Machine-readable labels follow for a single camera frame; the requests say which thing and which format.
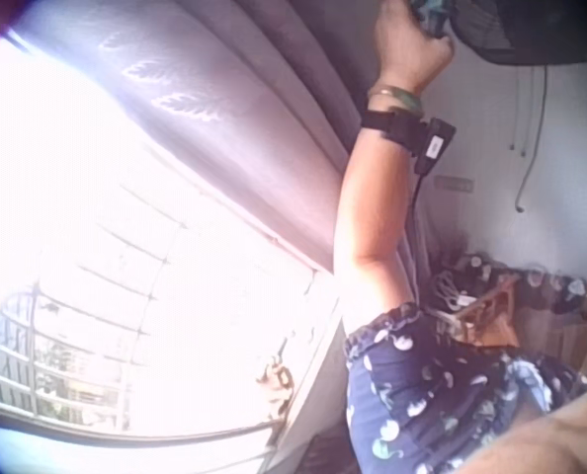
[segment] hand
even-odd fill
[[[376,26],[378,81],[419,96],[454,56],[448,37],[427,36],[408,0],[382,0]]]

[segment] window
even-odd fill
[[[0,410],[80,433],[277,431],[285,414],[273,410],[257,375],[278,354],[299,384],[335,310],[331,277],[131,133],[127,118],[77,74],[6,42],[1,57],[0,71],[10,72],[13,60],[27,70],[23,79],[0,77],[0,107],[31,107],[52,88],[65,104],[29,119],[40,128],[29,134],[95,141],[58,149],[50,142],[39,152],[38,138],[20,138],[17,157],[42,161],[28,168],[32,176],[16,168],[10,173],[19,179],[1,175],[0,186],[15,183],[0,188],[0,197],[14,196],[0,212],[8,235],[16,232],[10,242],[32,235],[39,245],[13,252],[20,267],[35,264],[24,274],[32,277],[0,298]],[[66,87],[45,86],[55,71]],[[78,115],[62,124],[72,102]],[[51,138],[45,123],[56,127]],[[60,155],[46,158],[46,150]]]

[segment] skin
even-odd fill
[[[376,28],[378,81],[419,96],[454,56],[448,38],[427,37],[406,0],[384,0]],[[369,108],[389,111],[403,105],[375,96]],[[379,314],[413,300],[396,248],[404,235],[410,199],[409,154],[379,131],[362,129],[346,172],[335,231],[334,271],[350,312],[347,333]],[[512,429],[479,450],[462,474],[587,472],[587,395],[538,418],[523,404]]]

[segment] navy blue floral dress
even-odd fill
[[[346,342],[346,416],[364,474],[452,472],[509,428],[521,390],[545,413],[587,391],[554,357],[461,344],[436,327],[408,303]]]

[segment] wall outlet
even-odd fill
[[[456,191],[457,193],[473,193],[473,180],[454,176],[435,176],[434,187],[437,190]]]

